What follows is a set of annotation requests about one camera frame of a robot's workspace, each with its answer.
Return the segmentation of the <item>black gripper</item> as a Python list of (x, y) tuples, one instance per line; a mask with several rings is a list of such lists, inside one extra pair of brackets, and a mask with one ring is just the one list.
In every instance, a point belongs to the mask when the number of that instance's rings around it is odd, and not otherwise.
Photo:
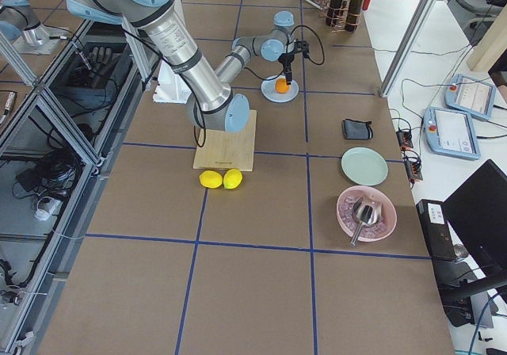
[(304, 59), (310, 58), (309, 44), (305, 40), (295, 40), (292, 50), (285, 48), (278, 58), (278, 62), (282, 64), (285, 84), (292, 84), (292, 62), (296, 54), (301, 54)]

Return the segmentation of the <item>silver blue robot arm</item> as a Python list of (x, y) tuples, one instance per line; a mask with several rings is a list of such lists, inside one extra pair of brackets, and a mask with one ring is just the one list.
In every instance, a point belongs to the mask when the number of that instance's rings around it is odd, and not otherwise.
[(246, 96), (235, 94), (230, 83), (254, 56), (279, 62), (288, 82), (295, 54), (308, 54), (308, 44), (293, 36), (294, 18), (288, 11), (274, 17), (271, 32), (238, 38), (230, 54), (212, 68), (175, 11), (175, 0), (66, 0), (73, 15), (119, 25), (128, 21), (143, 30), (173, 72), (192, 94), (186, 102), (189, 119), (198, 128), (240, 132), (247, 124), (250, 105)]

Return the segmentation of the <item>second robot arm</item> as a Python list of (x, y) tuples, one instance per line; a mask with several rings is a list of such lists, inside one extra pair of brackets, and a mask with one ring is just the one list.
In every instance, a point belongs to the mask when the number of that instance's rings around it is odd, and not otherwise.
[(1, 32), (20, 54), (50, 55), (59, 43), (28, 0), (1, 0)]

